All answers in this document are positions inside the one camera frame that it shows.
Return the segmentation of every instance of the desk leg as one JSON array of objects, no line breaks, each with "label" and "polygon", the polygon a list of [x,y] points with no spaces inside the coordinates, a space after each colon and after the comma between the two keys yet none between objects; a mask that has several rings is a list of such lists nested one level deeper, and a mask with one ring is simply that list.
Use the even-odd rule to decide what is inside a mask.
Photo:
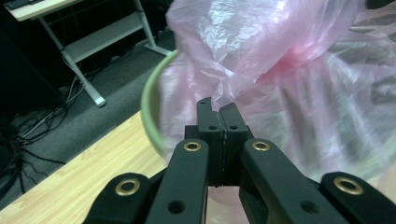
[{"label": "desk leg", "polygon": [[73,70],[73,72],[76,73],[78,79],[81,81],[82,86],[84,87],[84,90],[91,96],[91,98],[95,101],[96,105],[99,107],[102,107],[106,104],[105,99],[99,94],[99,92],[96,90],[96,88],[93,87],[93,85],[87,80],[87,78],[84,77],[84,75],[81,73],[79,68],[76,66],[76,64],[73,62],[73,60],[70,58],[69,54],[64,50],[64,46],[61,44],[61,42],[58,40],[56,35],[52,32],[50,27],[47,25],[46,21],[40,17],[38,19],[41,23],[41,25],[44,27],[44,29],[47,31],[49,34],[50,38],[55,42],[56,46],[58,47],[58,50],[62,53],[64,56],[64,59],[67,62],[67,65]]},{"label": "desk leg", "polygon": [[151,49],[157,53],[160,53],[164,56],[168,56],[171,53],[171,51],[169,51],[167,49],[160,48],[155,44],[154,37],[152,37],[152,33],[149,28],[148,19],[146,18],[145,11],[143,10],[143,7],[142,7],[142,4],[140,3],[140,1],[134,0],[134,6],[136,7],[137,14],[139,15],[140,22],[143,25],[143,30],[145,31],[146,38],[148,39],[148,43],[145,45],[145,47],[147,49]]}]

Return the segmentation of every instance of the trash bag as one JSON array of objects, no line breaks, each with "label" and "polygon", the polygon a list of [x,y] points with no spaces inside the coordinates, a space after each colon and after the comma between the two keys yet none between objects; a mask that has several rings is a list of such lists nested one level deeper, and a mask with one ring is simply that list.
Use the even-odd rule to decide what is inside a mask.
[{"label": "trash bag", "polygon": [[[255,137],[316,181],[381,175],[396,158],[396,26],[378,26],[383,15],[364,1],[176,0],[167,20],[180,54],[160,77],[164,155],[212,97],[215,110],[236,103]],[[209,195],[233,209],[211,222],[247,221],[225,191]]]}]

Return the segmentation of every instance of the gray carpet floor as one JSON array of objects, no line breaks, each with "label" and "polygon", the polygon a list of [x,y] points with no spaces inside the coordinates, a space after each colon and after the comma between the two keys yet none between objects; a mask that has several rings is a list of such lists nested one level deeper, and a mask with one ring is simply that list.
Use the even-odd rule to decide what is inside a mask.
[{"label": "gray carpet floor", "polygon": [[[170,31],[164,32],[158,39],[158,45],[165,49],[175,49],[175,39]],[[134,113],[140,110],[140,97],[144,85],[155,66],[164,56],[136,45],[126,56],[115,60],[95,75],[92,85],[106,99],[104,107],[97,107],[88,93],[82,91],[68,109],[64,120],[44,138],[25,148],[36,155],[56,161],[68,162],[101,137],[111,132]],[[29,116],[44,117],[48,111],[17,118],[14,122],[28,119]],[[54,119],[60,122],[63,115]],[[59,168],[61,164],[42,161],[28,153],[23,153],[23,185],[29,190]],[[0,187],[5,184],[0,180]],[[20,181],[12,186],[8,194],[0,201],[0,210],[22,196]]]}]

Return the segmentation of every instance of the translucent plastic bag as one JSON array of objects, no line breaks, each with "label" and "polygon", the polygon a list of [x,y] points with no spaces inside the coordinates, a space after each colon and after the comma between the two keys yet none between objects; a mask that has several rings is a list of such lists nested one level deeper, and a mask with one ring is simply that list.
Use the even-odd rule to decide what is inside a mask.
[{"label": "translucent plastic bag", "polygon": [[[196,123],[196,102],[211,96],[216,109],[235,102],[255,137],[277,144],[306,176],[380,175],[396,155],[394,25],[348,31],[385,13],[362,6],[176,0],[167,19],[181,53],[161,76],[164,153],[183,139],[184,125]],[[246,220],[229,193],[209,193],[233,208],[211,223]]]}]

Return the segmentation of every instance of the black metal bracket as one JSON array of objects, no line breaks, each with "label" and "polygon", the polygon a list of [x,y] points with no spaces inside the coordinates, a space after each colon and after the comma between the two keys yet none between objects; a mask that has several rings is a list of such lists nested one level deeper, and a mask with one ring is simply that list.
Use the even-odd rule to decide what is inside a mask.
[{"label": "black metal bracket", "polygon": [[396,223],[396,205],[354,175],[316,183],[272,142],[254,138],[235,104],[197,103],[168,167],[115,177],[85,223],[205,223],[207,187],[239,186],[250,223]]}]

